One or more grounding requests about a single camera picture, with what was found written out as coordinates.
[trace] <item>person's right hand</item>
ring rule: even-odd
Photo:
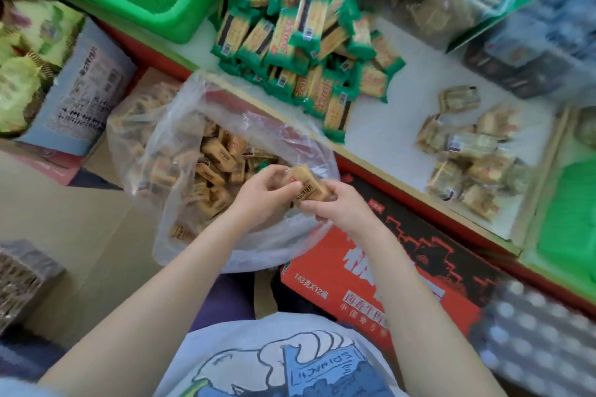
[[[337,199],[332,202],[302,201],[301,211],[314,213],[318,220],[333,221],[356,243],[363,243],[367,232],[375,230],[378,224],[383,226],[354,187],[336,180],[321,181],[335,193]]]

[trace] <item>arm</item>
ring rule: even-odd
[[[152,395],[236,243],[302,190],[268,191],[287,167],[251,178],[232,206],[78,342],[40,380],[68,397]]]
[[[366,252],[410,395],[504,397],[505,392],[422,282],[391,231],[353,187],[325,183],[337,201],[305,201],[300,208],[332,220]]]

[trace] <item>person's left hand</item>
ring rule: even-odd
[[[244,183],[234,203],[227,212],[232,212],[250,231],[264,223],[278,209],[290,202],[302,191],[301,182],[293,182],[278,189],[279,181],[288,167],[269,165]]]

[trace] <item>hand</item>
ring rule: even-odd
[[[277,189],[287,169],[284,165],[269,165],[252,176],[240,189],[228,212],[242,220],[247,232],[267,221],[284,206],[289,209],[290,202],[302,191],[301,182]]]
[[[374,230],[376,225],[384,226],[354,187],[335,180],[321,181],[335,193],[337,199],[332,202],[302,201],[301,211],[314,213],[319,221],[333,221],[356,243],[363,243],[367,232]]]

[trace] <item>purple pants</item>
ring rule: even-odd
[[[254,298],[254,273],[218,276],[188,332],[221,322],[254,320]]]

